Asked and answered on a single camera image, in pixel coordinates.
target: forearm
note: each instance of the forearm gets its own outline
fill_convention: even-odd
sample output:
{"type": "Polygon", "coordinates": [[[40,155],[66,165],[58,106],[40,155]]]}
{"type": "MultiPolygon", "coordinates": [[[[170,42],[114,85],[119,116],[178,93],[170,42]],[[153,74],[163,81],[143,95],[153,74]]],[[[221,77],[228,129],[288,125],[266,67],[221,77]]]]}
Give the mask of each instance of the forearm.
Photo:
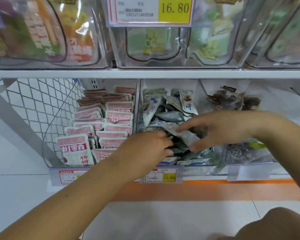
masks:
{"type": "Polygon", "coordinates": [[[78,239],[127,183],[122,173],[111,158],[101,161],[1,232],[0,240],[78,239]]]}
{"type": "Polygon", "coordinates": [[[256,138],[288,171],[300,187],[300,126],[283,117],[265,114],[256,138]]]}

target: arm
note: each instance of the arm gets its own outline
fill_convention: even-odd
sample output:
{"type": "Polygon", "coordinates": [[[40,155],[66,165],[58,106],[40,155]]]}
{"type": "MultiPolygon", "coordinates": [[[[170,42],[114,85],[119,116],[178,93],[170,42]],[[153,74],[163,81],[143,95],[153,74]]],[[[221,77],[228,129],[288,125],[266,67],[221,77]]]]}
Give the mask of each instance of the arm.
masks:
{"type": "Polygon", "coordinates": [[[0,233],[0,240],[77,240],[127,183],[145,176],[173,145],[162,131],[130,136],[108,158],[0,233]]]}
{"type": "Polygon", "coordinates": [[[203,126],[208,136],[192,146],[200,151],[216,145],[256,138],[264,143],[300,187],[300,126],[265,111],[217,111],[194,117],[179,131],[203,126]]]}

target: price tag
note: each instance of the price tag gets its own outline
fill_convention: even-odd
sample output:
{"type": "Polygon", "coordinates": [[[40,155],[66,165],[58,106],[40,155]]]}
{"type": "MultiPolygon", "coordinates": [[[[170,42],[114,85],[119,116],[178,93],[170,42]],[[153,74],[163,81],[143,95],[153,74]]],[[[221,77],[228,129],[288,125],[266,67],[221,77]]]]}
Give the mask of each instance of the price tag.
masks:
{"type": "Polygon", "coordinates": [[[80,178],[88,170],[59,170],[61,184],[70,184],[80,178]]]}
{"type": "Polygon", "coordinates": [[[148,173],[145,178],[145,183],[175,183],[177,179],[176,168],[155,168],[148,173]]]}
{"type": "Polygon", "coordinates": [[[107,0],[110,25],[190,25],[193,0],[107,0]]]}

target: finger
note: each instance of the finger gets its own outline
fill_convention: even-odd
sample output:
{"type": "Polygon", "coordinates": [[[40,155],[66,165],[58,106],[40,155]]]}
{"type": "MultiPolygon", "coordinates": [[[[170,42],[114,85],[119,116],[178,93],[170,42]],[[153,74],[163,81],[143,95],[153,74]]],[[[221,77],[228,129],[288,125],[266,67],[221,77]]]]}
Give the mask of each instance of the finger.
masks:
{"type": "Polygon", "coordinates": [[[155,133],[158,137],[167,137],[167,133],[162,130],[157,130],[154,131],[153,133],[155,133]]]}
{"type": "Polygon", "coordinates": [[[173,151],[171,149],[164,149],[163,153],[161,154],[161,161],[166,157],[173,157],[173,151]]]}
{"type": "Polygon", "coordinates": [[[214,146],[216,146],[216,143],[211,138],[211,136],[206,136],[203,139],[195,142],[190,147],[190,151],[192,151],[192,152],[199,152],[199,151],[203,151],[204,149],[208,149],[208,148],[214,147],[214,146]]]}
{"type": "Polygon", "coordinates": [[[182,123],[177,129],[177,132],[185,131],[191,127],[199,126],[199,125],[205,125],[205,119],[204,115],[196,116],[194,118],[191,118],[190,120],[187,120],[186,122],[182,123]]]}
{"type": "Polygon", "coordinates": [[[173,142],[172,142],[172,140],[170,140],[169,138],[162,138],[160,144],[161,144],[164,148],[173,146],[173,142]]]}

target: person's right hand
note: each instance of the person's right hand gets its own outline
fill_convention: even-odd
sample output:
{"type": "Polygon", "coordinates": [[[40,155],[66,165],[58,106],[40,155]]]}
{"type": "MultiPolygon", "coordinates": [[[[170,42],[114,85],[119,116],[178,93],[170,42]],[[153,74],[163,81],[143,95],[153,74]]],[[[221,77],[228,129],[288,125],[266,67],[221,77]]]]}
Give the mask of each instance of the person's right hand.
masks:
{"type": "Polygon", "coordinates": [[[208,136],[191,146],[191,151],[202,151],[213,146],[235,144],[249,138],[256,138],[266,126],[281,118],[265,111],[219,110],[206,113],[184,122],[178,132],[191,127],[205,127],[208,136]]]}

